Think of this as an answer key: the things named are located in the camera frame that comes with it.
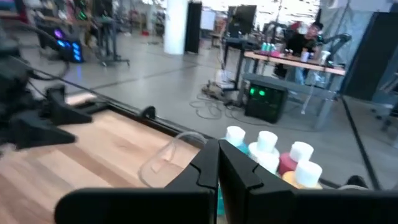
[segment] wooden tabletop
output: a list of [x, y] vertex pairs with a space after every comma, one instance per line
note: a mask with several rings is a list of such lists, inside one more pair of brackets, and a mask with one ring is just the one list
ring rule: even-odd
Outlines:
[[19, 14], [16, 12], [10, 12], [5, 10], [0, 10], [0, 16], [7, 16], [7, 17], [18, 17]]
[[[245, 57], [249, 58], [254, 58], [254, 59], [259, 59], [259, 60], [266, 60], [274, 63], [281, 63], [284, 65], [290, 65], [290, 66], [295, 66], [295, 67], [301, 67], [301, 68], [308, 68], [311, 70], [316, 70], [316, 71], [324, 71], [325, 68], [320, 65], [314, 65], [314, 63], [317, 63], [316, 60], [309, 60], [308, 63], [301, 62], [300, 57], [268, 57], [268, 56], [263, 56], [263, 55], [258, 55], [255, 54], [254, 52], [245, 52], [244, 53]], [[337, 74], [337, 75], [345, 75], [346, 71], [343, 68], [326, 68], [325, 72]]]
[[[69, 98], [78, 103], [90, 95]], [[6, 152], [0, 159], [2, 224], [53, 223], [53, 210], [68, 192], [83, 187], [146, 187], [140, 166], [172, 138], [112, 111], [95, 114], [93, 123], [62, 126], [79, 137], [73, 144]], [[154, 164], [165, 186], [195, 157], [197, 148], [178, 145], [172, 169]]]

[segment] wooden table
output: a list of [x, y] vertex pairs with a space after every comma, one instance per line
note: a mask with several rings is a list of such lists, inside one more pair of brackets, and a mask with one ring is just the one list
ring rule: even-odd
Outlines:
[[[254, 52], [245, 52], [244, 53], [244, 59], [246, 61], [245, 66], [244, 66], [244, 71], [243, 71], [243, 80], [246, 80], [248, 82], [257, 82], [257, 83], [270, 83], [273, 85], [281, 86], [283, 88], [286, 88], [288, 90], [296, 91], [299, 93], [304, 93], [304, 94], [311, 94], [314, 96], [317, 96], [319, 98], [323, 98], [322, 105], [319, 107], [318, 110], [318, 117], [315, 122], [314, 128], [315, 129], [320, 129], [325, 121], [326, 117], [328, 116], [331, 107], [333, 105], [333, 102], [336, 98], [337, 92], [340, 90], [341, 84], [344, 80], [345, 77], [345, 71], [342, 68], [325, 68], [321, 65], [317, 65], [316, 61], [310, 60], [308, 63], [301, 62], [300, 58], [298, 57], [270, 57], [270, 56], [263, 56], [263, 55], [258, 55], [255, 54]], [[325, 88], [311, 88], [310, 86], [307, 85], [300, 85], [298, 83], [294, 82], [288, 82], [287, 80], [279, 80], [277, 78], [273, 77], [268, 77], [268, 76], [263, 76], [263, 75], [256, 75], [256, 69], [252, 73], [249, 72], [249, 69], [251, 68], [251, 63], [253, 61], [259, 61], [263, 60], [266, 62], [274, 62], [274, 63], [282, 63], [284, 65], [290, 65], [292, 67], [300, 67], [300, 68], [307, 68], [319, 72], [326, 72], [326, 73], [331, 73], [334, 74], [331, 77], [331, 82], [330, 84]], [[239, 94], [238, 94], [238, 99], [236, 104], [237, 105], [242, 105], [243, 102], [243, 96], [244, 96], [244, 91], [245, 91], [245, 86], [244, 84], [240, 84], [239, 88]]]
[[[68, 98], [76, 104], [92, 95]], [[58, 200], [83, 187], [146, 187], [138, 178], [140, 166], [172, 138], [112, 111], [95, 114], [93, 123], [62, 126], [79, 137], [73, 144], [37, 147], [20, 152], [12, 146], [0, 159], [0, 222], [53, 223]], [[180, 144], [172, 164], [162, 172], [166, 185], [198, 152]]]
[[16, 13], [16, 12], [0, 10], [0, 16], [4, 16], [4, 17], [19, 17], [19, 14]]
[[307, 68], [307, 69], [316, 70], [316, 71], [325, 71], [325, 72], [337, 74], [337, 75], [345, 75], [345, 73], [346, 73], [346, 71], [340, 67], [325, 69], [323, 66], [317, 65], [318, 64], [317, 60], [312, 60], [312, 59], [308, 60], [308, 62], [305, 63], [305, 62], [301, 61], [300, 57], [294, 57], [294, 56], [286, 57], [284, 55], [281, 55], [280, 57], [270, 57], [270, 56], [258, 55], [258, 54], [255, 54], [254, 52], [245, 52], [244, 56], [253, 58], [253, 59], [264, 60], [264, 61], [268, 61], [268, 62], [290, 65], [293, 67]]

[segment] clear plastic tube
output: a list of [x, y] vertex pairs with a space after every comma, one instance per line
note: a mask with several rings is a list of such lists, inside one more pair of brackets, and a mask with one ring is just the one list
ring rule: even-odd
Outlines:
[[[202, 143], [199, 149], [189, 144], [192, 140]], [[188, 166], [206, 142], [207, 139], [196, 132], [177, 135], [141, 165], [138, 170], [139, 180], [148, 187], [165, 187]]]

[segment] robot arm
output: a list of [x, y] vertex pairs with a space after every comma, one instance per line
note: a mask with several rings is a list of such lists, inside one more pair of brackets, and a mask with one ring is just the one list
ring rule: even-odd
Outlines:
[[349, 42], [352, 39], [352, 36], [349, 34], [338, 34], [334, 37], [330, 37], [327, 39], [318, 38], [317, 46], [329, 44], [331, 42], [331, 46], [329, 49], [330, 55], [328, 56], [328, 61], [333, 60], [334, 54], [339, 51], [339, 49], [345, 45], [345, 43]]

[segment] teal bottle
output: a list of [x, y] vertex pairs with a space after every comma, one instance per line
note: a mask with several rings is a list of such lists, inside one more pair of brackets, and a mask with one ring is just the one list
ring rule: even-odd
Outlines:
[[[226, 136], [225, 139], [245, 155], [248, 155], [249, 148], [246, 143], [244, 143], [244, 136], [246, 132], [238, 126], [229, 126], [226, 129]], [[220, 183], [218, 184], [218, 199], [217, 199], [217, 215], [224, 215], [224, 200], [223, 194], [221, 192]]]

